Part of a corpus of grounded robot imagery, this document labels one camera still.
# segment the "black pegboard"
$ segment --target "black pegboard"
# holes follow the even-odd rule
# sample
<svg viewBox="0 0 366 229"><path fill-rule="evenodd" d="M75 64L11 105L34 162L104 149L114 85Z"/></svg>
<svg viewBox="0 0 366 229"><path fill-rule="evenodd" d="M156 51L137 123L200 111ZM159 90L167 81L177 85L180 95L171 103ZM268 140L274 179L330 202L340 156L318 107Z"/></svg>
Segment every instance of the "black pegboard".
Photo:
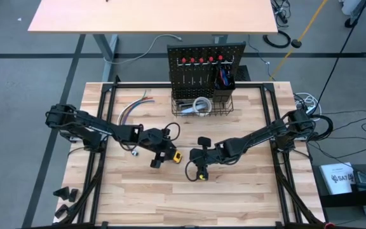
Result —
<svg viewBox="0 0 366 229"><path fill-rule="evenodd" d="M173 98L212 98L218 67L229 64L231 75L235 77L245 45L245 42L224 45L168 45L169 78L172 82ZM210 57L213 58L213 64L210 64Z"/></svg>

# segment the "wooden tabletop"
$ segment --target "wooden tabletop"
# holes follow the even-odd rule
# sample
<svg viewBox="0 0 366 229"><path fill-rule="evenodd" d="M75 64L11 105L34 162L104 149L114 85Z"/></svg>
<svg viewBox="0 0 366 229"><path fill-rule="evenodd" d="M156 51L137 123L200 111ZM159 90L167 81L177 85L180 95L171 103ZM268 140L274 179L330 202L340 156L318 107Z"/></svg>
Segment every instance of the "wooden tabletop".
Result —
<svg viewBox="0 0 366 229"><path fill-rule="evenodd" d="M274 83L280 114L295 109L289 82ZM81 110L97 114L102 83L87 83ZM228 116L200 118L174 117L171 113L170 88L151 88L146 95L155 103L142 104L132 111L127 124L143 124L145 129L163 128L170 122L181 125L180 137L173 143L182 152L180 164L167 161L160 169L149 167L154 153L138 148L139 156L121 149L109 139L100 192L97 223L131 226L274 226L282 221L271 150L268 142L250 148L232 166L209 165L209 180L189 182L184 167L189 151L199 148L197 138L205 136L212 142L230 137L243 137L266 126L258 88L237 88L233 92L234 111ZM139 99L145 88L117 88L112 122L129 103ZM109 96L107 96L105 114ZM171 135L176 129L171 127ZM75 149L82 146L76 143ZM297 150L307 153L298 142ZM89 152L79 150L70 155L62 186L83 188ZM296 191L307 207L324 221L311 163L298 153L290 154ZM195 176L196 167L189 167ZM92 195L88 200L86 218L90 215ZM287 196L290 218L294 221L292 204ZM59 199L57 207L72 203Z"/></svg>
<svg viewBox="0 0 366 229"><path fill-rule="evenodd" d="M42 0L31 32L276 34L270 0Z"/></svg>

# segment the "black clamp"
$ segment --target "black clamp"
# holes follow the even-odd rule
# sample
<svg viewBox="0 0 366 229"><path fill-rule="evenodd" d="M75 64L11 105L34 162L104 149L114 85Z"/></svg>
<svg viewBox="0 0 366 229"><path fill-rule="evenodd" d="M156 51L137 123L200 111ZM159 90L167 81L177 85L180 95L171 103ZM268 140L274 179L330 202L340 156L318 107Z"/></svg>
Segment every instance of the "black clamp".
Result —
<svg viewBox="0 0 366 229"><path fill-rule="evenodd" d="M70 195L69 195L69 201L70 202L75 202L76 201L76 197L77 197L77 193L78 193L78 189L77 188L73 188L70 192Z"/></svg>
<svg viewBox="0 0 366 229"><path fill-rule="evenodd" d="M69 210L68 206L63 204L62 206L60 206L57 211L55 212L55 217L56 218L60 218L64 212L67 212Z"/></svg>
<svg viewBox="0 0 366 229"><path fill-rule="evenodd" d="M70 196L69 187L66 186L64 188L56 190L56 191L53 192L53 195L56 196L56 197L60 197L62 200L67 200Z"/></svg>
<svg viewBox="0 0 366 229"><path fill-rule="evenodd" d="M69 187L66 186L64 188L54 191L53 195L56 197L60 197L62 200L69 199L69 202L73 203L76 201L78 191L79 190L77 188L73 188L70 192Z"/></svg>

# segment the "colorful wires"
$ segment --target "colorful wires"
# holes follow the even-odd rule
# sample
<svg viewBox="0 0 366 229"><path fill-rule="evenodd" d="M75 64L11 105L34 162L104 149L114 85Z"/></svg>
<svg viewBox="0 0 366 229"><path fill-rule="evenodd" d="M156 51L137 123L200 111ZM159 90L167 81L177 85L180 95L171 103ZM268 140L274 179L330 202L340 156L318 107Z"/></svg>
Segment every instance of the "colorful wires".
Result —
<svg viewBox="0 0 366 229"><path fill-rule="evenodd" d="M145 97L145 95L146 95L146 91L141 99L133 101L131 104L127 105L127 107L125 107L124 110L122 110L122 112L119 114L119 117L117 120L118 125L124 125L126 123L126 119L128 118L128 115L131 113L131 111L133 109L135 109L135 107L139 106L140 104L146 103L146 102L155 102L154 100L149 100L149 99L153 99L152 97Z"/></svg>

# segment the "tool holder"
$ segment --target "tool holder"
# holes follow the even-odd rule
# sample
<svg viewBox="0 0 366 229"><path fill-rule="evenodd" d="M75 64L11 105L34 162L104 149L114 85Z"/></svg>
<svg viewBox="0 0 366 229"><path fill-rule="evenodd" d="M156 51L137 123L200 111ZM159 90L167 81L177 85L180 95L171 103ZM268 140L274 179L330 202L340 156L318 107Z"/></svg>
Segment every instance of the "tool holder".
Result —
<svg viewBox="0 0 366 229"><path fill-rule="evenodd" d="M235 89L234 76L245 45L245 42L224 45L168 45L172 100L177 104L181 100L206 97L213 102L229 102ZM222 68L227 69L225 85L220 75Z"/></svg>

